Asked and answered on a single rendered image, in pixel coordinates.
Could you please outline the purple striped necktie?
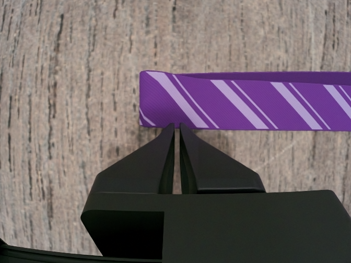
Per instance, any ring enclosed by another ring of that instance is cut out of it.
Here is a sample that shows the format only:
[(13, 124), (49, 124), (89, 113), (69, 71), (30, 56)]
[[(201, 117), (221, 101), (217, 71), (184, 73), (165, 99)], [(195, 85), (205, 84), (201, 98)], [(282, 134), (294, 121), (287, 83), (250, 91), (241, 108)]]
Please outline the purple striped necktie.
[(351, 132), (351, 72), (139, 73), (139, 124)]

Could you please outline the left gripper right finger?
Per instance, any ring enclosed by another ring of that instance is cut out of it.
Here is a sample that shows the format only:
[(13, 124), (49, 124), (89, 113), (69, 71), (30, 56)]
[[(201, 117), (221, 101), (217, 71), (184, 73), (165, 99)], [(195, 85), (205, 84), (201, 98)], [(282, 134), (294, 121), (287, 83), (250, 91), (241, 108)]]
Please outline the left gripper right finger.
[(259, 174), (180, 123), (182, 194), (266, 193)]

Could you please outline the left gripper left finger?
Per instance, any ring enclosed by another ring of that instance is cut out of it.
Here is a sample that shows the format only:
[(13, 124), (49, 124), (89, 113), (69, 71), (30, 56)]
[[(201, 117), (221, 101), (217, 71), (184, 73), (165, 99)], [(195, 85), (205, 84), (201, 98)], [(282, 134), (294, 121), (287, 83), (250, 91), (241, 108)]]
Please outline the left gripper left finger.
[(89, 195), (98, 190), (172, 194), (175, 125), (97, 174)]

